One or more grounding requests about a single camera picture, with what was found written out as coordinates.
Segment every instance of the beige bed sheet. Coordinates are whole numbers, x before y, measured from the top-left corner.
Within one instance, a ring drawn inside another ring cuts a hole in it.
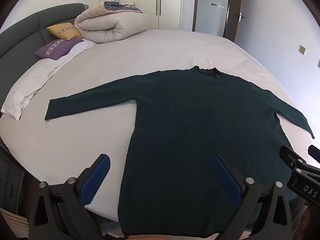
[[[0,136],[13,156],[37,179],[49,184],[77,177],[101,154],[111,169],[88,208],[117,220],[126,153],[136,104],[44,121],[50,99],[69,96],[120,78],[158,70],[200,68],[242,77],[294,106],[284,88],[255,59],[224,38],[202,33],[149,30],[122,41],[98,44],[64,65],[26,107],[21,119],[4,114]],[[293,149],[308,160],[309,133],[280,118]]]

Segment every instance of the blanket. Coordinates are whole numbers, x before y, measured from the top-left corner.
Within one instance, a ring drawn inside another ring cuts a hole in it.
[[[82,38],[107,43],[120,41],[148,29],[148,16],[135,4],[105,1],[80,14],[74,26]]]

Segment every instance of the sweater sleeve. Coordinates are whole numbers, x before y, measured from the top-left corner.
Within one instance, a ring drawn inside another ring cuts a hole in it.
[[[262,91],[265,95],[266,102],[272,108],[275,109],[275,112],[277,114],[283,116],[289,122],[297,125],[298,127],[301,127],[302,129],[308,131],[311,134],[312,138],[313,139],[315,138],[308,124],[307,119],[299,110],[295,109],[294,107],[290,106],[286,102],[276,97],[271,91],[269,90],[262,90]]]
[[[162,76],[160,71],[131,76],[68,97],[51,99],[44,119],[113,106],[144,96],[154,89]]]

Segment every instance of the wall socket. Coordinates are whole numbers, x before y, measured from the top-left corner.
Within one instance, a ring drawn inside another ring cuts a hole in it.
[[[303,46],[300,46],[299,51],[300,51],[303,55],[305,55],[307,49],[306,49],[305,47],[303,47]]]

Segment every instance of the white pillowcase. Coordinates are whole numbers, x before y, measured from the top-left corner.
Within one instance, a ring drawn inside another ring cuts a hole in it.
[[[23,110],[33,96],[63,65],[84,50],[97,44],[93,41],[83,40],[83,42],[77,43],[68,54],[58,60],[49,58],[41,59],[29,68],[10,89],[2,105],[1,112],[9,114],[19,121]]]

